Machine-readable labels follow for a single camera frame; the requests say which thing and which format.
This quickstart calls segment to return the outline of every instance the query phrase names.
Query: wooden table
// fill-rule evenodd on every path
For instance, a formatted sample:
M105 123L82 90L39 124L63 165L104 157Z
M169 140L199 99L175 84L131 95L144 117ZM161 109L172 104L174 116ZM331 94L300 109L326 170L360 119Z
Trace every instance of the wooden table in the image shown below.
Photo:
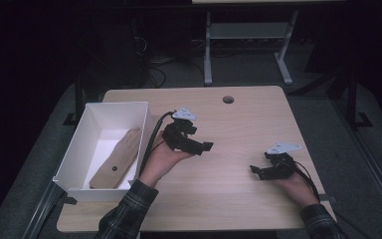
M234 98L225 104L223 97ZM279 87L188 88L109 91L106 103L149 102L155 120L187 107L197 120L193 139L214 142L211 151L181 161L157 184L160 191L141 231L278 230L302 228L299 209L271 181L260 181L250 164L270 167L264 152L277 141L302 145L289 154L324 189ZM165 119L164 124L171 123ZM322 201L333 215L328 201ZM63 232L97 231L117 202L66 204L58 221Z

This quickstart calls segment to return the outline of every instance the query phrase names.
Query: plaid shirt sleeve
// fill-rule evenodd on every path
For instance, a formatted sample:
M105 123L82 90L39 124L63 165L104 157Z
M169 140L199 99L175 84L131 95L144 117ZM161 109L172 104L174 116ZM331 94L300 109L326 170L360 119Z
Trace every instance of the plaid shirt sleeve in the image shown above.
M300 217L305 223L311 239L348 238L321 204L309 205L302 209Z
M135 239L157 193L156 189L135 180L117 207L110 210L100 220L95 238Z

